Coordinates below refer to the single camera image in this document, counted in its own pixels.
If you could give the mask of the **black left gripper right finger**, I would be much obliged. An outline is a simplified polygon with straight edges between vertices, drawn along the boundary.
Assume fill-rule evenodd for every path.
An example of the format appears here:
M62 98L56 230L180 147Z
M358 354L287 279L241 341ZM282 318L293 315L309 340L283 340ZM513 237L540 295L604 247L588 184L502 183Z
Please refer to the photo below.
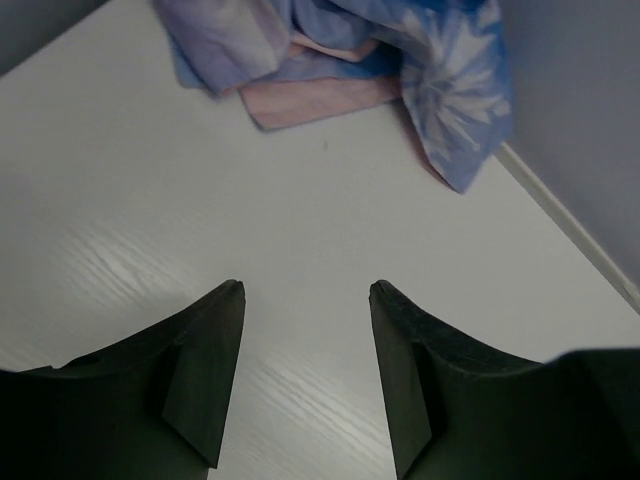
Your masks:
M370 288L372 331L400 479L635 479L639 352L538 363Z

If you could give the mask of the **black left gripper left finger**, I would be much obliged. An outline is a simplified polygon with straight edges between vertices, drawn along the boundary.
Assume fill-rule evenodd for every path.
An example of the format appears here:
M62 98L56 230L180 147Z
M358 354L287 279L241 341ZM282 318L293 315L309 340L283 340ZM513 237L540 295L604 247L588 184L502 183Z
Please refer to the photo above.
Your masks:
M204 479L219 464L245 316L228 280L124 340L1 374L5 479Z

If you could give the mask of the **blue Frozen placemat cloth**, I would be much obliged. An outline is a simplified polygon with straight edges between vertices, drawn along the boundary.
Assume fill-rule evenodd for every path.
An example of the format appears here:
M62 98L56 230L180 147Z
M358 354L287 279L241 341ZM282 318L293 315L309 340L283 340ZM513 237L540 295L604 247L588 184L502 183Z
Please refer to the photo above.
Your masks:
M431 168L466 191L506 139L495 1L158 1L187 88L238 92L279 130L400 100Z

